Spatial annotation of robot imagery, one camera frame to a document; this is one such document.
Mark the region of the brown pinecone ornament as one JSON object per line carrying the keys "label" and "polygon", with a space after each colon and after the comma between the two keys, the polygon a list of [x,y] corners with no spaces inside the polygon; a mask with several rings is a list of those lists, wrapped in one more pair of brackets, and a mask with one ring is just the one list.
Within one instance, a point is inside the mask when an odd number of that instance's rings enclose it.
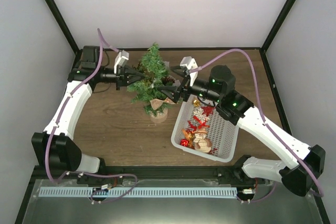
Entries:
{"label": "brown pinecone ornament", "polygon": [[163,77],[161,81],[164,86],[172,86],[175,83],[175,80],[176,79],[174,77],[166,76]]}

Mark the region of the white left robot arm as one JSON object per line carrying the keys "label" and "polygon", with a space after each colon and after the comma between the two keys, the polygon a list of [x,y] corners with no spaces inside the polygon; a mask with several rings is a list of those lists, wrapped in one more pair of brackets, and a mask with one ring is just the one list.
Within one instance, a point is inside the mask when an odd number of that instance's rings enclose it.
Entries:
{"label": "white left robot arm", "polygon": [[68,75],[65,94],[54,117],[31,138],[38,163],[47,172],[59,169],[89,173],[95,184],[102,184],[107,178],[104,160],[84,154],[73,141],[78,119],[97,84],[114,83],[119,90],[142,80],[144,75],[127,66],[128,52],[118,51],[112,68],[102,66],[103,54],[98,46],[83,48]]}

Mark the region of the burlap bow ornament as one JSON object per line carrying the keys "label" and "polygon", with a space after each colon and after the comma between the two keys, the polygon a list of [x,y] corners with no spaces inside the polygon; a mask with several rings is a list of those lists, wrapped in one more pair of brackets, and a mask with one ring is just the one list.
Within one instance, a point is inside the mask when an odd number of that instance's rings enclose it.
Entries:
{"label": "burlap bow ornament", "polygon": [[157,110],[159,107],[161,107],[164,103],[170,104],[172,101],[169,98],[166,98],[164,100],[160,99],[152,99],[150,101],[150,105],[153,110]]}

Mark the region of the white perforated plastic basket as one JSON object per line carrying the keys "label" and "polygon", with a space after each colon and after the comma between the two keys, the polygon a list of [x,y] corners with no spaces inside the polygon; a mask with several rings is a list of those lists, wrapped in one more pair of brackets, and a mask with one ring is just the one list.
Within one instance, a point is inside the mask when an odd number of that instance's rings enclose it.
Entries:
{"label": "white perforated plastic basket", "polygon": [[[181,105],[171,136],[172,145],[187,153],[210,159],[212,161],[222,163],[230,162],[233,159],[235,152],[238,127],[221,118],[216,110],[214,110],[213,114],[207,117],[207,125],[209,125],[209,127],[206,128],[208,132],[207,137],[212,143],[212,150],[209,153],[202,153],[194,149],[194,133],[187,132],[187,121],[193,119],[193,112],[197,109],[192,104],[194,98],[196,98],[196,96],[190,96],[188,101],[183,102]],[[205,100],[204,103],[201,103],[199,108],[202,106],[210,106],[210,104],[210,100]],[[184,138],[189,140],[189,147],[180,145],[181,139]]]}

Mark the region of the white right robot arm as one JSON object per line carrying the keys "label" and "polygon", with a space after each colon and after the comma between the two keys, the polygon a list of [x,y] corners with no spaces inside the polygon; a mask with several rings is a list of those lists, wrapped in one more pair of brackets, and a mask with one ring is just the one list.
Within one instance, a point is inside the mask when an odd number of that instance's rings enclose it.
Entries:
{"label": "white right robot arm", "polygon": [[241,165],[233,170],[235,181],[244,184],[251,178],[262,178],[282,183],[297,196],[311,191],[323,197],[318,178],[324,170],[325,150],[299,141],[267,119],[261,109],[235,90],[236,78],[227,66],[214,66],[208,80],[198,78],[194,69],[176,66],[172,71],[183,77],[182,83],[158,87],[160,92],[174,102],[186,101],[191,95],[214,102],[220,117],[253,135],[280,158],[243,156]]}

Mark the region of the small green christmas tree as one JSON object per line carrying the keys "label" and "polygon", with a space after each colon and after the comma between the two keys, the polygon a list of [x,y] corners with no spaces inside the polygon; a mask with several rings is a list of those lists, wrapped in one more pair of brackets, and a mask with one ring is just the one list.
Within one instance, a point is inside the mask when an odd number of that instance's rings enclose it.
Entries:
{"label": "small green christmas tree", "polygon": [[170,104],[164,103],[157,110],[153,110],[150,101],[152,99],[164,100],[166,95],[157,90],[157,87],[164,86],[162,78],[170,76],[169,68],[163,61],[159,52],[160,48],[157,43],[153,43],[147,49],[147,52],[141,57],[137,66],[133,68],[145,75],[145,78],[128,86],[127,91],[135,94],[131,100],[132,103],[141,103],[145,113],[155,124],[164,122],[167,119],[168,107]]}

